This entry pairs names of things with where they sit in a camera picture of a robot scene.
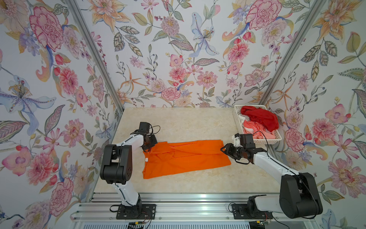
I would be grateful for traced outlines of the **orange t-shirt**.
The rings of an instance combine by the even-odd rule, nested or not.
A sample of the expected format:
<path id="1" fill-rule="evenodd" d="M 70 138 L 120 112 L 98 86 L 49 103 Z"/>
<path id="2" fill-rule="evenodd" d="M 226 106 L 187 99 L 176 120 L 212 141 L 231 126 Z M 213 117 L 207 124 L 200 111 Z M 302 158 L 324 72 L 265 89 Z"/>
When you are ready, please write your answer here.
<path id="1" fill-rule="evenodd" d="M 143 178 L 151 179 L 231 165 L 221 151 L 222 140 L 199 140 L 183 143 L 160 142 L 144 152 Z"/>

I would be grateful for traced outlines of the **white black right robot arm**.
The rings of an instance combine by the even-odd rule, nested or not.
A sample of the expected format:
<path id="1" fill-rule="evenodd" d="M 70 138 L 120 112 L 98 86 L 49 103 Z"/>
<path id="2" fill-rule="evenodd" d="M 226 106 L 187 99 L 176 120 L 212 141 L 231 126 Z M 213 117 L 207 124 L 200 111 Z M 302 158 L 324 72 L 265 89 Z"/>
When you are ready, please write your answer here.
<path id="1" fill-rule="evenodd" d="M 238 164 L 253 164 L 260 167 L 280 185 L 277 196 L 251 196 L 242 210 L 238 204 L 234 204 L 233 209 L 239 215 L 246 214 L 254 218 L 268 213 L 282 213 L 290 219 L 313 219 L 323 213 L 323 205 L 313 175 L 295 171 L 271 157 L 263 148 L 236 147 L 229 143 L 220 150 Z"/>

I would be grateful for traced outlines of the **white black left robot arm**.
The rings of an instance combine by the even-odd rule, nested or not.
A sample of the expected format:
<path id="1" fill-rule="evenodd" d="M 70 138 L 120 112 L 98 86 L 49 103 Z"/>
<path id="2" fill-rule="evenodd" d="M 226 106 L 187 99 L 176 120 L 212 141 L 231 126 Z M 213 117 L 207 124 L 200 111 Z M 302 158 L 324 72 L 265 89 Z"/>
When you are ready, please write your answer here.
<path id="1" fill-rule="evenodd" d="M 121 198 L 125 207 L 141 207 L 141 198 L 134 189 L 132 177 L 132 154 L 141 148 L 151 150 L 157 144 L 155 134 L 132 133 L 125 141 L 104 148 L 100 178 L 111 185 Z"/>

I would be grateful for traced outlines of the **pink t-shirt in basket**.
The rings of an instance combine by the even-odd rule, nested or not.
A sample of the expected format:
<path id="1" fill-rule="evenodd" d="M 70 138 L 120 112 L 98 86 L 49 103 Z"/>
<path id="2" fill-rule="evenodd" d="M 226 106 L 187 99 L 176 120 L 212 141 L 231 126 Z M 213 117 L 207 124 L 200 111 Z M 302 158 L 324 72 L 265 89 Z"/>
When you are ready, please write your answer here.
<path id="1" fill-rule="evenodd" d="M 254 121 L 246 121 L 243 126 L 244 134 L 252 134 L 253 139 L 276 139 L 272 132 L 269 132 L 263 125 Z"/>

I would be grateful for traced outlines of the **white garment in basket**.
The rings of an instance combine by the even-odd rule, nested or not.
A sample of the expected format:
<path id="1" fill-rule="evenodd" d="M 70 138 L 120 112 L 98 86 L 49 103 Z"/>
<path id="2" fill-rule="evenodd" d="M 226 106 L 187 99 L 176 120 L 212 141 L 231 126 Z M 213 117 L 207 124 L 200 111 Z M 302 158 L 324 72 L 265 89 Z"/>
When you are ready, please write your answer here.
<path id="1" fill-rule="evenodd" d="M 240 125 L 243 127 L 244 126 L 244 123 L 246 121 L 250 121 L 249 117 L 245 116 L 245 115 L 242 115 L 242 114 L 238 114 L 238 119 L 239 119 L 239 123 Z"/>

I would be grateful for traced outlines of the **white plastic laundry basket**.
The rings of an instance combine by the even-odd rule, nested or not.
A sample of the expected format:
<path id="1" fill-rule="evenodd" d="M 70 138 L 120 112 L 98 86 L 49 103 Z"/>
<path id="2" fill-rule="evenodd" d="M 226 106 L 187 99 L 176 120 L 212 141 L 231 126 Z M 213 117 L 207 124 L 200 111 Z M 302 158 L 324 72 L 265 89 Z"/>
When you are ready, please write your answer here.
<path id="1" fill-rule="evenodd" d="M 233 116 L 239 134 L 252 134 L 255 144 L 276 144 L 282 140 L 274 113 L 263 105 L 235 105 Z"/>

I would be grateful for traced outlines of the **red t-shirt in basket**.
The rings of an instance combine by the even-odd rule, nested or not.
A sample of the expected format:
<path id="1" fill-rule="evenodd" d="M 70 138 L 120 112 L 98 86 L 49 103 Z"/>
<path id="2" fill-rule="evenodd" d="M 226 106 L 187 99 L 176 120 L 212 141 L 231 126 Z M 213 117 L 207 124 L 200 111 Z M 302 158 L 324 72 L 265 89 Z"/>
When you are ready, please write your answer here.
<path id="1" fill-rule="evenodd" d="M 268 110 L 253 106 L 243 106 L 240 112 L 242 115 L 249 117 L 251 121 L 263 125 L 270 132 L 279 129 L 277 116 Z"/>

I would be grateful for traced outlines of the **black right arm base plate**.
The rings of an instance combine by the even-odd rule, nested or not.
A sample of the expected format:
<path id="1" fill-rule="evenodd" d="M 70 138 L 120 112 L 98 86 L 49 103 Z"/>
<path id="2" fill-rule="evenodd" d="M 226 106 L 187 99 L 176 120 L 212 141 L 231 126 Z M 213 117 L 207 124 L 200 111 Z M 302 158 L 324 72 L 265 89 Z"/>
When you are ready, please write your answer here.
<path id="1" fill-rule="evenodd" d="M 233 214 L 234 219 L 248 219 L 248 220 L 270 220 L 273 219 L 271 212 L 259 211 L 256 207 L 248 204 L 231 203 L 228 210 Z"/>

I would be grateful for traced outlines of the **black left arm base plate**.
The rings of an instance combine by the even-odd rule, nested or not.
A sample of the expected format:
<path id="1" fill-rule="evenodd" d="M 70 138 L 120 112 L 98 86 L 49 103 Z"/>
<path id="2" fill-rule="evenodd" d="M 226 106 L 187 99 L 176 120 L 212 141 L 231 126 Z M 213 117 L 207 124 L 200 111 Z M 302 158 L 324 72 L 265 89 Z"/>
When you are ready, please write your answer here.
<path id="1" fill-rule="evenodd" d="M 155 219 L 156 204 L 137 204 L 136 206 L 119 205 L 116 219 L 118 220 L 144 220 Z"/>

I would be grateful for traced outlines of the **front aluminium rail frame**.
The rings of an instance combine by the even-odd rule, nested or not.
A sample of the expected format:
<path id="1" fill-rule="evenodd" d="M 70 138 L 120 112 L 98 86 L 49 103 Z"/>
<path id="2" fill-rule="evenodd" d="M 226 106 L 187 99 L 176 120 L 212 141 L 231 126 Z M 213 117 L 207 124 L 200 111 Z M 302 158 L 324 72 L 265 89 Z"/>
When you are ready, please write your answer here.
<path id="1" fill-rule="evenodd" d="M 276 196 L 280 186 L 275 183 L 258 184 L 244 187 L 201 187 L 189 185 L 175 188 L 159 183 L 157 186 L 134 184 L 144 204 L 155 204 L 153 223 L 234 223 L 236 220 L 229 212 L 233 203 L 245 204 L 250 196 Z M 86 203 L 80 203 L 70 216 L 73 228 L 82 228 L 87 223 L 117 225 L 127 221 L 117 219 L 115 205 L 120 202 L 119 195 L 109 185 L 97 184 L 92 197 Z"/>

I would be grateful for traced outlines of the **right rear aluminium corner post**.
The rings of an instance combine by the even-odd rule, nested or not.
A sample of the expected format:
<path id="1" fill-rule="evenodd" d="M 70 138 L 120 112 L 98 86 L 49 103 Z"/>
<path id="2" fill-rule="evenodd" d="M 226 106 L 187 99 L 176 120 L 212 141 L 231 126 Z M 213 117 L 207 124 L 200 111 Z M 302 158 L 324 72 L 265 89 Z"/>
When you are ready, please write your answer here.
<path id="1" fill-rule="evenodd" d="M 308 13 L 306 14 L 301 26 L 299 27 L 298 34 L 295 36 L 294 41 L 289 46 L 289 49 L 287 50 L 286 54 L 283 56 L 283 60 L 281 61 L 278 69 L 275 71 L 275 74 L 261 97 L 261 100 L 259 102 L 259 105 L 264 105 L 268 98 L 270 97 L 271 93 L 273 92 L 276 84 L 278 83 L 279 79 L 281 78 L 282 74 L 285 72 L 287 66 L 290 64 L 292 58 L 294 57 L 296 51 L 301 46 L 303 39 L 305 38 L 306 34 L 310 30 L 313 22 L 315 21 L 316 17 L 322 10 L 322 7 L 324 6 L 323 1 L 314 1 L 314 3 L 311 5 Z"/>

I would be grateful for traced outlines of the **aluminium corner post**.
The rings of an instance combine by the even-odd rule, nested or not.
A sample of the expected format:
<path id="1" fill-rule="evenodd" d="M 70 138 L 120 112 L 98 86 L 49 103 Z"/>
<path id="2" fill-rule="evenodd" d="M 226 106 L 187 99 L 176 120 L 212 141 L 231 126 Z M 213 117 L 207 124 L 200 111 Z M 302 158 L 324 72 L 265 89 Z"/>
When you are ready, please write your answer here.
<path id="1" fill-rule="evenodd" d="M 98 48 L 94 42 L 94 39 L 92 37 L 92 34 L 91 34 L 88 26 L 83 18 L 81 9 L 79 8 L 77 1 L 66 0 L 66 4 L 67 4 L 68 8 L 70 9 L 74 20 L 76 21 L 77 26 L 80 28 L 81 34 L 90 50 L 92 59 L 94 60 L 96 66 L 98 67 L 98 69 L 100 70 L 100 72 L 102 74 L 102 78 L 104 79 L 105 85 L 111 93 L 111 96 L 112 96 L 112 99 L 114 101 L 116 108 L 119 110 L 119 112 L 123 113 L 124 107 L 120 101 L 120 98 L 116 92 L 116 89 L 114 88 L 114 86 L 112 84 L 110 75 L 103 62 L 103 59 L 99 55 Z"/>
<path id="2" fill-rule="evenodd" d="M 275 74 L 261 97 L 261 100 L 259 102 L 259 105 L 264 105 L 268 98 L 270 97 L 271 93 L 273 92 L 276 84 L 278 83 L 279 79 L 281 78 L 282 74 L 285 72 L 287 66 L 290 64 L 292 58 L 294 57 L 296 51 L 301 46 L 303 39 L 305 38 L 306 34 L 310 30 L 313 22 L 315 21 L 316 17 L 322 10 L 322 7 L 324 6 L 323 1 L 314 1 L 314 3 L 311 5 L 308 13 L 306 14 L 301 26 L 299 27 L 298 34 L 295 36 L 294 41 L 289 46 L 289 49 L 287 50 L 286 54 L 283 56 L 283 60 L 281 61 L 278 69 L 275 71 Z"/>

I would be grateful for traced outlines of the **left rear aluminium corner post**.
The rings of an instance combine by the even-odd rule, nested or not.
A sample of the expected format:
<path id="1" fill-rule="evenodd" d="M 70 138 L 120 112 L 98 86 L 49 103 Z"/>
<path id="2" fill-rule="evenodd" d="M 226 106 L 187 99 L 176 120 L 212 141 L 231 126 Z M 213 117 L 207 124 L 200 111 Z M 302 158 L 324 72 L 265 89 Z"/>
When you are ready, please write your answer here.
<path id="1" fill-rule="evenodd" d="M 94 60 L 96 66 L 98 67 L 98 69 L 100 70 L 100 72 L 102 74 L 102 78 L 104 79 L 105 85 L 111 93 L 111 96 L 112 96 L 112 99 L 114 101 L 116 108 L 119 110 L 119 112 L 123 113 L 124 107 L 120 101 L 120 98 L 116 92 L 116 89 L 114 88 L 114 86 L 112 84 L 110 75 L 103 62 L 103 59 L 99 55 L 98 48 L 94 42 L 94 39 L 92 37 L 92 34 L 91 34 L 88 26 L 83 18 L 81 9 L 79 8 L 77 1 L 66 0 L 66 4 L 67 4 L 68 8 L 70 9 L 74 20 L 76 21 L 77 26 L 80 28 L 81 34 L 90 50 L 92 59 Z"/>

